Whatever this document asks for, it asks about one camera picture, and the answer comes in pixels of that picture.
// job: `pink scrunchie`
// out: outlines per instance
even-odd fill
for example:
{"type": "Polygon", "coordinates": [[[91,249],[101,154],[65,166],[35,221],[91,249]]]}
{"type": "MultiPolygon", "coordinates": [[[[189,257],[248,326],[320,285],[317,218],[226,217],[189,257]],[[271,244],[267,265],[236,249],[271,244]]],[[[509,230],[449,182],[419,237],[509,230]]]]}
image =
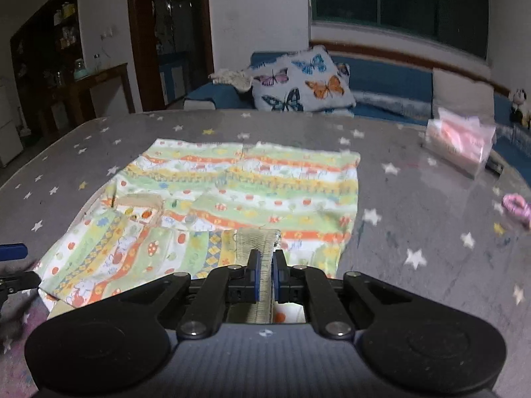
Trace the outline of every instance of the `pink scrunchie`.
{"type": "Polygon", "coordinates": [[[502,203],[507,211],[516,216],[516,218],[522,221],[526,227],[531,229],[531,206],[521,195],[505,195],[502,203]]]}

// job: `orange butterfly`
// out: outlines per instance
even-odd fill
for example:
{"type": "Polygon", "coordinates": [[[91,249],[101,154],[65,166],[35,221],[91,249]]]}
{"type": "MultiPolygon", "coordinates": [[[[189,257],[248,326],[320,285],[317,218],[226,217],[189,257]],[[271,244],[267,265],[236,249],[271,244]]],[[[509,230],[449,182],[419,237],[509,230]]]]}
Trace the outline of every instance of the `orange butterfly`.
{"type": "Polygon", "coordinates": [[[306,81],[306,84],[313,90],[313,95],[317,99],[324,100],[328,97],[328,94],[332,95],[332,92],[339,93],[341,95],[344,94],[344,89],[341,86],[341,81],[339,81],[339,78],[336,75],[332,76],[327,84],[325,84],[324,82],[312,81],[306,81]]]}

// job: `window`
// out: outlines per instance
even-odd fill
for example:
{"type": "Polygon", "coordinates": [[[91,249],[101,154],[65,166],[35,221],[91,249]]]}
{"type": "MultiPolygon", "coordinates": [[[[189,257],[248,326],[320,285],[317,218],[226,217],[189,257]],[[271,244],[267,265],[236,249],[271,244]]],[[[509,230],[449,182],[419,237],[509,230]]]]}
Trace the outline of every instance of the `window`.
{"type": "Polygon", "coordinates": [[[489,0],[312,0],[315,21],[378,26],[487,57],[489,0]]]}

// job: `screw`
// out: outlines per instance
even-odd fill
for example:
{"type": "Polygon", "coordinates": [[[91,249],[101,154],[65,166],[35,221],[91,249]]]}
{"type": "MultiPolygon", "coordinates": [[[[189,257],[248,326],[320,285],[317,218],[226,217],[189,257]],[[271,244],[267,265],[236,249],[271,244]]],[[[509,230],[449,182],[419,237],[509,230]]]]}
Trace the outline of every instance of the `screw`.
{"type": "Polygon", "coordinates": [[[186,335],[197,336],[206,331],[206,326],[200,321],[191,320],[181,326],[181,331],[186,335]]]}
{"type": "Polygon", "coordinates": [[[343,336],[352,331],[352,328],[344,321],[331,321],[325,326],[325,330],[332,336],[343,336]]]}

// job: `star-patterned tablecloth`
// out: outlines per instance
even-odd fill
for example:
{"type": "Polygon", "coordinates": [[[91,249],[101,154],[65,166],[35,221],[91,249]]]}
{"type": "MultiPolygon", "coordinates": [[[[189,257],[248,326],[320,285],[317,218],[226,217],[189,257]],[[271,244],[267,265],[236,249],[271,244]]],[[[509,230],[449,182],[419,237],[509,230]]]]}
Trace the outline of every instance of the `star-patterned tablecloth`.
{"type": "MultiPolygon", "coordinates": [[[[0,188],[0,241],[23,242],[40,259],[91,195],[157,138],[356,151],[363,158],[358,215],[338,275],[362,271],[489,321],[508,347],[495,390],[527,397],[531,237],[501,206],[513,187],[487,172],[469,179],[424,150],[423,134],[417,126],[295,112],[159,111],[92,120],[0,188]]],[[[3,317],[28,295],[10,297],[3,317]]],[[[46,314],[36,300],[23,318],[24,336],[46,314]]],[[[1,389],[17,398],[35,391],[22,351],[23,340],[0,349],[1,389]]]]}

